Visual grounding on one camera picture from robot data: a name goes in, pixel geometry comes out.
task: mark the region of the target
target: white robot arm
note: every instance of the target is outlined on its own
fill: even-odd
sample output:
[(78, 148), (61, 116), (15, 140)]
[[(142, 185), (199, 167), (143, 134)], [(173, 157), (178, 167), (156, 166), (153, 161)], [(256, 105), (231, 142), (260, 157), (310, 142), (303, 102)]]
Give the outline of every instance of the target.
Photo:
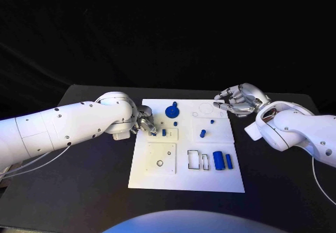
[(116, 140), (130, 132), (156, 133), (152, 109), (137, 108), (122, 92), (106, 93), (96, 102), (81, 102), (0, 121), (0, 170), (49, 151), (75, 145), (104, 132)]
[(228, 95), (230, 104), (214, 102), (214, 106), (238, 117), (257, 113), (256, 122), (246, 128), (253, 140), (263, 137), (280, 151), (299, 146), (316, 160), (336, 167), (336, 116), (315, 116), (296, 103), (272, 102), (263, 91), (248, 83), (224, 90), (215, 100)]

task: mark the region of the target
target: cable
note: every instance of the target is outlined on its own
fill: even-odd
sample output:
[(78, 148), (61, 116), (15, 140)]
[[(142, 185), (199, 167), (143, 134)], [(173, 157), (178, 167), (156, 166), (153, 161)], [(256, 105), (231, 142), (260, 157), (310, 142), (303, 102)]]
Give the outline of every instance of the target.
[(26, 165), (23, 165), (23, 166), (19, 167), (19, 168), (11, 170), (9, 172), (0, 174), (0, 176), (6, 176), (9, 173), (12, 173), (12, 172), (15, 172), (15, 171), (18, 171), (18, 170), (21, 170), (21, 169), (23, 169), (28, 165), (34, 164), (39, 159), (42, 159), (49, 153), (51, 153), (51, 152), (45, 153), (45, 154), (44, 154), (38, 159), (35, 159), (31, 163), (28, 163)]
[(25, 173), (28, 173), (28, 172), (31, 172), (31, 171), (34, 171), (34, 170), (42, 168), (45, 165), (48, 165), (48, 164), (64, 154), (64, 152), (62, 152), (49, 162), (47, 162), (47, 163), (45, 163), (44, 165), (41, 165), (39, 167), (34, 168), (32, 170), (23, 171), (22, 173), (18, 173), (18, 174), (15, 174), (15, 175), (12, 175), (12, 176), (6, 176), (6, 177), (3, 177), (3, 179), (11, 178), (11, 177), (18, 176), (18, 175), (22, 175), (22, 174), (25, 174)]
[(332, 198), (328, 196), (326, 192), (323, 191), (322, 187), (321, 187), (321, 183), (318, 181), (318, 178), (316, 178), (316, 174), (315, 174), (315, 166), (313, 166), (313, 177), (315, 177), (315, 181), (319, 185), (319, 188), (321, 188), (321, 191), (323, 192), (325, 196), (328, 197), (328, 199), (331, 200), (331, 202), (336, 205), (335, 201), (332, 200)]

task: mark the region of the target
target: white mat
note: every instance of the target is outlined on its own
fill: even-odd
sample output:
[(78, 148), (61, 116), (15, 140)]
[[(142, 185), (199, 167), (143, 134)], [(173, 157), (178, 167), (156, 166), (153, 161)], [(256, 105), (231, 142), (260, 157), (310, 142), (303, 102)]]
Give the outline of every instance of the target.
[[(175, 101), (181, 114), (178, 118), (171, 119), (165, 110)], [(129, 188), (246, 192), (228, 114), (214, 108), (212, 103), (214, 100), (143, 100), (143, 105), (148, 105), (153, 110), (155, 125), (160, 128), (160, 133), (162, 129), (178, 130), (168, 130), (168, 132), (172, 132), (172, 136), (160, 136), (162, 139), (149, 136), (148, 132), (139, 131)], [(202, 129), (207, 130), (204, 140), (199, 137)], [(153, 150), (149, 149), (150, 143), (176, 145), (176, 147), (172, 146), (176, 151), (171, 153), (171, 156), (176, 156), (175, 169), (172, 169), (172, 158), (166, 155), (166, 152), (162, 155), (166, 147), (162, 147), (162, 151), (158, 151), (158, 154), (153, 155), (150, 154)], [(189, 169), (189, 150), (199, 151), (199, 170)], [(215, 169), (212, 154), (215, 151), (222, 151), (224, 156), (231, 154), (234, 169), (228, 169), (227, 163), (225, 170)], [(210, 170), (202, 169), (202, 154), (207, 154), (210, 158)], [(163, 165), (160, 162), (162, 167), (156, 165), (156, 159), (150, 156), (158, 156), (159, 160), (163, 160)], [(159, 172), (160, 169), (168, 169), (166, 165), (171, 166), (171, 170), (168, 170), (171, 173)]]

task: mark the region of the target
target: table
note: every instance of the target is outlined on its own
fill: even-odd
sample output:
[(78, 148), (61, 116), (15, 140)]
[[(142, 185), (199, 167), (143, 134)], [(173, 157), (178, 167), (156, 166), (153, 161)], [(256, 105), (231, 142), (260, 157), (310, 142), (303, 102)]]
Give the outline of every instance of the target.
[[(218, 91), (74, 85), (60, 105), (96, 100), (110, 91), (143, 99), (212, 99)], [(269, 93), (316, 114), (308, 95)], [(230, 114), (246, 193), (129, 189), (136, 135), (114, 141), (104, 133), (75, 145), (48, 166), (18, 176), (0, 199), (0, 226), (47, 232), (101, 232), (143, 214), (175, 209), (231, 214), (289, 232), (335, 232), (336, 207), (323, 196), (312, 173), (312, 157), (297, 147), (274, 150), (253, 141), (244, 127), (254, 121)], [(61, 150), (44, 158), (45, 163)], [(336, 200), (336, 169), (316, 161), (322, 187)]]

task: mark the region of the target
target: dark curtain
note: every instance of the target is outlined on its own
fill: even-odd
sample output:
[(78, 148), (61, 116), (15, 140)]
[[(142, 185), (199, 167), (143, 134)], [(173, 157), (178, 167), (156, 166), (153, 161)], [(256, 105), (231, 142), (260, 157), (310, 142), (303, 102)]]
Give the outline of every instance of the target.
[(0, 117), (52, 108), (73, 84), (221, 91), (250, 82), (336, 113), (328, 16), (168, 4), (2, 1)]

